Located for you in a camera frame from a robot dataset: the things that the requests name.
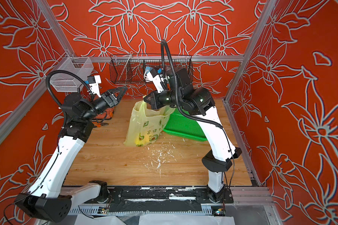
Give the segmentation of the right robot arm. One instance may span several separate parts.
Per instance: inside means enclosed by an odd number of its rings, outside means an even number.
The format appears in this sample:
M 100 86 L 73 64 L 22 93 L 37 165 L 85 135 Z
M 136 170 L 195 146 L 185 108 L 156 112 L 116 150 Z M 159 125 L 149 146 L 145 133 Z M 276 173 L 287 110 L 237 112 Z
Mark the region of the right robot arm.
M 156 87 L 144 98 L 152 109 L 177 108 L 183 117 L 196 121 L 201 127 L 211 146 L 202 158 L 209 174 L 208 197 L 214 203 L 224 201 L 227 193 L 225 173 L 234 166 L 234 159 L 241 152 L 228 138 L 211 93 L 203 87 L 194 88 L 188 71 L 182 67 L 167 71 L 146 67 L 144 79 Z

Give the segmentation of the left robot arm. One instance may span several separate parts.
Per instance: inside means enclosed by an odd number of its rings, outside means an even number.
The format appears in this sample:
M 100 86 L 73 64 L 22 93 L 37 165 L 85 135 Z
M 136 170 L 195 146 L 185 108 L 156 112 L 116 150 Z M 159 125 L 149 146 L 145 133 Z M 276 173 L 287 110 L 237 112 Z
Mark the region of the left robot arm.
M 109 200 L 104 181 L 92 180 L 69 192 L 62 192 L 61 188 L 75 157 L 91 135 L 92 120 L 117 106 L 126 92 L 126 87 L 107 90 L 92 102 L 78 92 L 65 97 L 60 108 L 68 121 L 59 133 L 56 149 L 36 182 L 27 192 L 18 194 L 14 201 L 26 215 L 58 223 L 72 208 L 89 200 L 99 203 Z

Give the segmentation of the yellow plastic bag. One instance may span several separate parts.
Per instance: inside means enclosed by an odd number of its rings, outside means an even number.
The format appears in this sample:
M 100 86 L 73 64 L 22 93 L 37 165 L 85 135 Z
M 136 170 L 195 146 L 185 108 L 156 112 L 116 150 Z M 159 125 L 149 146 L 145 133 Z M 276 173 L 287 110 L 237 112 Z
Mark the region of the yellow plastic bag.
M 124 145 L 143 147 L 156 142 L 174 111 L 169 106 L 153 110 L 147 108 L 143 100 L 137 102 L 131 112 Z

